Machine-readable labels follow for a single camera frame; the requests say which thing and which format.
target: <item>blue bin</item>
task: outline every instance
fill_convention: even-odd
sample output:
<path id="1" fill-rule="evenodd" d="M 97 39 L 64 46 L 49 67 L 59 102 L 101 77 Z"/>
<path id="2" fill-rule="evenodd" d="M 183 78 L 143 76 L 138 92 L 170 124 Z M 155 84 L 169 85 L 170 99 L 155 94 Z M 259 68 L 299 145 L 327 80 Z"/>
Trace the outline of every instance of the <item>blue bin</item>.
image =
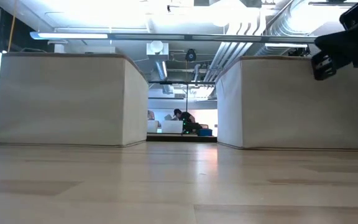
<path id="1" fill-rule="evenodd" d="M 212 130 L 211 129 L 200 129 L 198 132 L 198 136 L 212 136 Z"/>

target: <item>light wood floor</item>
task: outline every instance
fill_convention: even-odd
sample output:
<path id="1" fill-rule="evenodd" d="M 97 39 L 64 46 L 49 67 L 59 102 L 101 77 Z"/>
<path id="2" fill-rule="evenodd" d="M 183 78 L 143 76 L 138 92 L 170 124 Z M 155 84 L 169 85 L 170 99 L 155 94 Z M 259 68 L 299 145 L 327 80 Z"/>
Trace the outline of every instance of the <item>light wood floor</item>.
<path id="1" fill-rule="evenodd" d="M 354 224 L 358 152 L 0 146 L 0 224 Z"/>

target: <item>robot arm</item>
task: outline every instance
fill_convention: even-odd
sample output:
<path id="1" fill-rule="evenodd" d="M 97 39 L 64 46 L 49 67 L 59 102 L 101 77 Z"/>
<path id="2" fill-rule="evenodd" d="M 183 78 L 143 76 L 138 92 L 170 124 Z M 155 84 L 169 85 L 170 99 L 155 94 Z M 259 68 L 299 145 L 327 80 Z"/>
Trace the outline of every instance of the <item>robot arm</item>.
<path id="1" fill-rule="evenodd" d="M 314 43 L 321 50 L 312 57 L 316 80 L 325 80 L 350 63 L 358 68 L 358 3 L 339 18 L 345 31 L 317 37 Z"/>

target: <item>padded cube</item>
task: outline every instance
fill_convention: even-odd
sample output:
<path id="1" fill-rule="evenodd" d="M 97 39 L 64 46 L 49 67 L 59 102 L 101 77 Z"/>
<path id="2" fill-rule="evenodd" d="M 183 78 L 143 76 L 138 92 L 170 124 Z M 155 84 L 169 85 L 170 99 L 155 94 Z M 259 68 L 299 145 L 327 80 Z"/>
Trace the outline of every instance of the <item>padded cube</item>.
<path id="1" fill-rule="evenodd" d="M 218 142 L 358 149 L 358 68 L 316 81 L 308 58 L 242 57 L 217 81 Z"/>
<path id="2" fill-rule="evenodd" d="M 148 83 L 116 54 L 4 54 L 0 143 L 126 146 L 146 140 Z"/>

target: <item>cable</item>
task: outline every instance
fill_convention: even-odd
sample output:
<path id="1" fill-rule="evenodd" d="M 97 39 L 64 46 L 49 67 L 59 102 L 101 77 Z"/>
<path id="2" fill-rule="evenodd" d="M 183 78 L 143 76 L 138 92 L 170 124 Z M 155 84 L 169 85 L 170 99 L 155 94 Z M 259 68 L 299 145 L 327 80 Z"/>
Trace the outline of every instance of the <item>cable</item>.
<path id="1" fill-rule="evenodd" d="M 12 20 L 12 27 L 11 27 L 11 35 L 9 36 L 9 44 L 7 46 L 7 51 L 11 51 L 11 45 L 12 45 L 12 36 L 13 36 L 13 28 L 15 28 L 15 21 L 16 21 L 16 9 L 17 9 L 17 0 L 15 0 L 15 7 L 13 10 L 13 20 Z"/>

